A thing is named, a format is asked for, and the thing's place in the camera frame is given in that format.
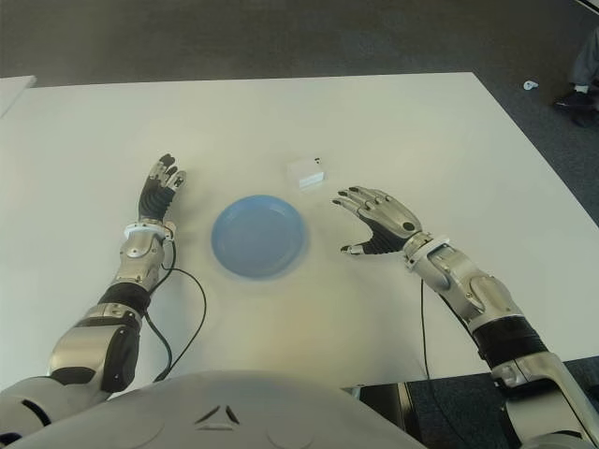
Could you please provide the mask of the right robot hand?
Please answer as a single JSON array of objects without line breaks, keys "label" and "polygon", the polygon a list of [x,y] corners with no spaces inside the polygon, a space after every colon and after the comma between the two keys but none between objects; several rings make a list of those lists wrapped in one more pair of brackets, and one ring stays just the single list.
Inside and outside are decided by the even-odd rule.
[{"label": "right robot hand", "polygon": [[331,202],[348,210],[371,231],[371,237],[361,243],[345,245],[342,253],[379,255],[398,253],[410,238],[422,231],[417,217],[389,194],[361,186],[338,192]]}]

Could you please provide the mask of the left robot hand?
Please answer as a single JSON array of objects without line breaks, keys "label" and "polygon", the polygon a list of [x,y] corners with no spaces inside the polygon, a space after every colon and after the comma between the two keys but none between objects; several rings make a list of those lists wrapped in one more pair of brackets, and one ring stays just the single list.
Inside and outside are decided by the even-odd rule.
[{"label": "left robot hand", "polygon": [[171,154],[160,157],[151,168],[141,189],[138,218],[162,222],[185,179],[186,172],[178,169],[176,159]]}]

